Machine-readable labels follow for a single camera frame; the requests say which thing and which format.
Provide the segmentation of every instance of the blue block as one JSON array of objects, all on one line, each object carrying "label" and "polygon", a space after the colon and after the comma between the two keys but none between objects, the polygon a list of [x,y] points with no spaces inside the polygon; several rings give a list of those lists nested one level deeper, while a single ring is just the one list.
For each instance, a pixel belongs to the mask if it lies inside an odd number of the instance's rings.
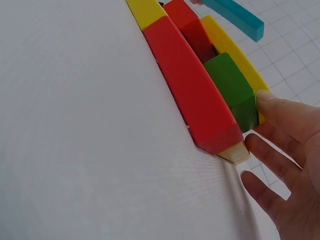
[{"label": "blue block", "polygon": [[202,0],[202,3],[229,20],[253,41],[258,42],[264,36],[264,22],[235,1]]}]

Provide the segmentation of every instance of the yellow block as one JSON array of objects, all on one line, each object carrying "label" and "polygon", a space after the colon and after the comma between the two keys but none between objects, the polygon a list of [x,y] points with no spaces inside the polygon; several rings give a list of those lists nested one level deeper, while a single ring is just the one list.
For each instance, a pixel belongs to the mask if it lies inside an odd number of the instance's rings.
[{"label": "yellow block", "polygon": [[126,0],[141,31],[160,18],[167,16],[164,8],[157,0]]},{"label": "yellow block", "polygon": [[218,156],[238,165],[250,158],[250,152],[248,151],[244,141],[241,141],[227,150],[220,152]]},{"label": "yellow block", "polygon": [[[212,16],[206,16],[201,19],[201,22],[214,47],[219,53],[228,53],[231,56],[252,87],[254,94],[259,90],[270,91],[269,87],[255,67],[247,59],[246,55],[225,32],[225,30],[216,22],[216,20],[214,20]],[[265,122],[266,119],[259,112],[259,123],[263,124]]]}]

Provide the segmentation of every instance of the curved yellow block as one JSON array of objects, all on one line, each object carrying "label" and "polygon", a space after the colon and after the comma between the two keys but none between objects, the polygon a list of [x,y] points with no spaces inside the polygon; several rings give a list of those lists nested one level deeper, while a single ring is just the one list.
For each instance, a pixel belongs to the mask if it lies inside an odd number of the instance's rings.
[{"label": "curved yellow block", "polygon": [[157,0],[126,0],[141,31],[160,18],[167,16],[166,11]]},{"label": "curved yellow block", "polygon": [[[219,53],[228,53],[236,63],[246,80],[252,87],[254,94],[259,90],[270,91],[269,87],[257,72],[255,67],[241,51],[238,45],[229,37],[225,30],[214,20],[212,16],[201,19],[203,27]],[[259,123],[265,123],[265,118],[259,112]]]}]

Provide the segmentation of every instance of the red block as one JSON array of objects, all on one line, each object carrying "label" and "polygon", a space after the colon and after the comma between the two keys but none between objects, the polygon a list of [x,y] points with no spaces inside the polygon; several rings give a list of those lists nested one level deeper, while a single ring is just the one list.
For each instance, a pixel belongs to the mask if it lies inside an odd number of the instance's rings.
[{"label": "red block", "polygon": [[241,130],[206,69],[168,16],[143,34],[195,144],[218,154],[243,140]]},{"label": "red block", "polygon": [[203,64],[216,56],[200,19],[185,1],[172,0],[163,8]]}]

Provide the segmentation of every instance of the stack of blocks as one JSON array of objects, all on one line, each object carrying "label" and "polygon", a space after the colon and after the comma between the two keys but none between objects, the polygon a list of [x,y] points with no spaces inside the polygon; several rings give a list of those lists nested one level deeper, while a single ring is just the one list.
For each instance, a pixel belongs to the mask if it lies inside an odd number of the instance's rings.
[{"label": "stack of blocks", "polygon": [[195,145],[235,164],[246,160],[242,133],[265,121],[255,94],[269,88],[259,73],[211,16],[199,19],[183,0],[126,1]]}]

